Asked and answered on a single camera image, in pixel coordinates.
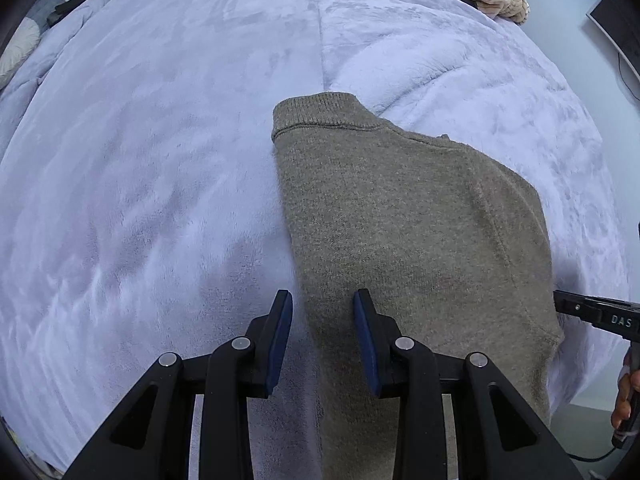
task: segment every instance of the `black cable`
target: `black cable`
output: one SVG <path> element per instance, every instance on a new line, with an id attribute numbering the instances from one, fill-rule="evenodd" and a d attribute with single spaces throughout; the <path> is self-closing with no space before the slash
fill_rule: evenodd
<path id="1" fill-rule="evenodd" d="M 622 76 L 622 69 L 620 68 L 620 53 L 618 53 L 618 72 L 620 72 L 620 79 L 622 79 L 622 82 L 625 84 L 626 89 L 631 92 L 631 95 L 636 99 L 636 101 L 640 101 L 640 97 L 637 97 L 636 94 L 633 93 L 632 89 L 629 88 L 629 85 L 626 84 L 625 78 Z"/>
<path id="2" fill-rule="evenodd" d="M 577 456 L 577 455 L 572 455 L 571 453 L 567 453 L 567 455 L 569 456 L 569 458 L 573 458 L 574 460 L 577 460 L 578 462 L 599 462 L 600 460 L 604 460 L 606 459 L 607 456 L 609 456 L 611 453 L 613 453 L 616 450 L 615 447 L 612 447 L 611 450 L 609 452 L 607 452 L 606 454 L 604 454 L 603 456 L 600 456 L 598 458 L 584 458 L 581 456 Z"/>

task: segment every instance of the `white pillow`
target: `white pillow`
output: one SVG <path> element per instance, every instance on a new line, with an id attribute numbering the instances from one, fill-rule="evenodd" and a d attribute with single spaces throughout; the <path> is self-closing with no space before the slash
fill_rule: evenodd
<path id="1" fill-rule="evenodd" d="M 30 56 L 40 41 L 40 29 L 31 18 L 24 18 L 0 56 L 0 90 Z"/>

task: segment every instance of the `ribbed hem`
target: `ribbed hem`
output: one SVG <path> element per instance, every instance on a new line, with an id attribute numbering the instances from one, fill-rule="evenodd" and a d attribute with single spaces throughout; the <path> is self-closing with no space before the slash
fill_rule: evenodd
<path id="1" fill-rule="evenodd" d="M 379 128 L 382 121 L 369 112 L 355 96 L 341 92 L 324 92 L 316 95 L 285 99 L 273 110 L 273 132 L 278 133 L 294 126 L 345 126 L 356 129 Z"/>

